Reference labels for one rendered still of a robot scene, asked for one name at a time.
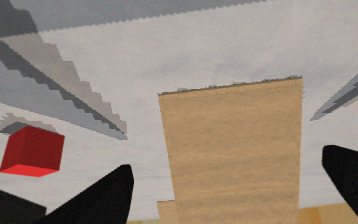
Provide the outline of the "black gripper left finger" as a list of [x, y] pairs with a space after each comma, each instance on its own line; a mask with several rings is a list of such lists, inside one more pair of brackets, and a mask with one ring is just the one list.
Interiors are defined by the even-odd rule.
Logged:
[[131, 165], [121, 165], [31, 224], [126, 224], [133, 187]]

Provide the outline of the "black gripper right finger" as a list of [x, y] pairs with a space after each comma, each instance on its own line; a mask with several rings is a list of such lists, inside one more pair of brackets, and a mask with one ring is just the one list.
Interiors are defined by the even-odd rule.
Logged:
[[321, 164], [358, 217], [358, 151], [325, 145], [322, 148]]

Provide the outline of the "red block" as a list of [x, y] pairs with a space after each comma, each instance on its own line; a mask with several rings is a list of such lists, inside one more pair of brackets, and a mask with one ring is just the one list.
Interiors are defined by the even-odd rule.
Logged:
[[0, 172], [41, 177], [60, 170], [65, 136], [27, 126], [9, 135]]

